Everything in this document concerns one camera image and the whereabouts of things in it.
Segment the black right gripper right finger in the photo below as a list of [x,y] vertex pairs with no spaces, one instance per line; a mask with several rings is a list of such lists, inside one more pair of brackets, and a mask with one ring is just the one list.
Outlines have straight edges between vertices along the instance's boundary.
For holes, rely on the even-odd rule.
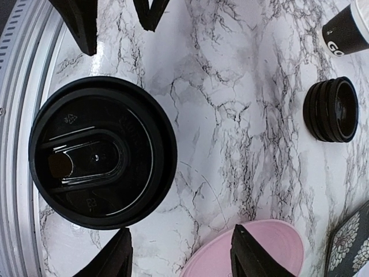
[[230,255],[232,276],[294,276],[240,224],[232,233]]

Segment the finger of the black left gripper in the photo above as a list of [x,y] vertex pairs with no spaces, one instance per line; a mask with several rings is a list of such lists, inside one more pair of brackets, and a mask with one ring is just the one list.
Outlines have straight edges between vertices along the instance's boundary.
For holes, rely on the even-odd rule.
[[63,18],[80,50],[93,56],[97,52],[98,0],[49,0]]
[[139,22],[144,30],[154,32],[169,0],[153,0],[149,5],[146,0],[134,0],[133,4],[138,15]]

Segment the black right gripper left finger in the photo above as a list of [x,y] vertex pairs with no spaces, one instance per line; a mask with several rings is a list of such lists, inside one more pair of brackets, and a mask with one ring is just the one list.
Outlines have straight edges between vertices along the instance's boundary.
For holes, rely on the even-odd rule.
[[131,232],[121,228],[106,246],[74,277],[131,277],[133,247]]

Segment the black plastic cup lid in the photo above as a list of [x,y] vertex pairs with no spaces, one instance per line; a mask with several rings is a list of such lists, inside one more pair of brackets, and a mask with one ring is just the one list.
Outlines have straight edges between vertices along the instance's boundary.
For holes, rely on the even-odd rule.
[[178,161],[161,105],[141,87],[108,76],[58,89],[33,122],[28,155],[46,203],[68,221],[97,230],[150,215],[166,197]]

